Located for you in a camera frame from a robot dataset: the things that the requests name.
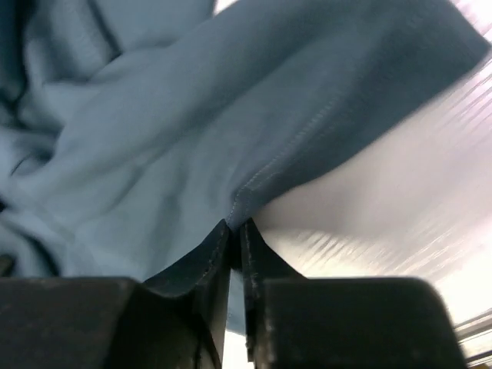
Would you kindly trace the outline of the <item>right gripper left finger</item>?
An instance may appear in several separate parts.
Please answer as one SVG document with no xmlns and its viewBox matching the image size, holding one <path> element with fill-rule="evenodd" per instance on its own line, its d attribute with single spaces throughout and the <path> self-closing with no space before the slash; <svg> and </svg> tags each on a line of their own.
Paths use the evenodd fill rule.
<svg viewBox="0 0 492 369">
<path fill-rule="evenodd" d="M 144 282 L 173 305 L 196 340 L 194 368 L 221 368 L 230 284 L 231 230 L 219 221 L 205 239 L 174 264 Z"/>
</svg>

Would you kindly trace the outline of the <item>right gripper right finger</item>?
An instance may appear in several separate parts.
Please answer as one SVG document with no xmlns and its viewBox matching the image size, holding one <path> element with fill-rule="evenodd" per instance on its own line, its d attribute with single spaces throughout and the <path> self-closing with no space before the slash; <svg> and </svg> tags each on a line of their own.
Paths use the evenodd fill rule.
<svg viewBox="0 0 492 369">
<path fill-rule="evenodd" d="M 259 368 L 257 353 L 261 346 L 264 283 L 270 279 L 303 280 L 304 276 L 267 245 L 251 218 L 240 227 L 238 243 L 241 249 L 248 360 Z"/>
</svg>

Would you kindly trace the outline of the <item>dark blue-grey t shirt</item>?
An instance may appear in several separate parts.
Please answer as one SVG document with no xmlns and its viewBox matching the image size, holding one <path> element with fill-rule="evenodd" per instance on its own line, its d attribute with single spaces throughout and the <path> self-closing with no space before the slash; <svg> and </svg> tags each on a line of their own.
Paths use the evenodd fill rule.
<svg viewBox="0 0 492 369">
<path fill-rule="evenodd" d="M 310 277 L 489 310 L 491 3 L 1 3 L 15 274 L 144 280 L 248 218 Z"/>
</svg>

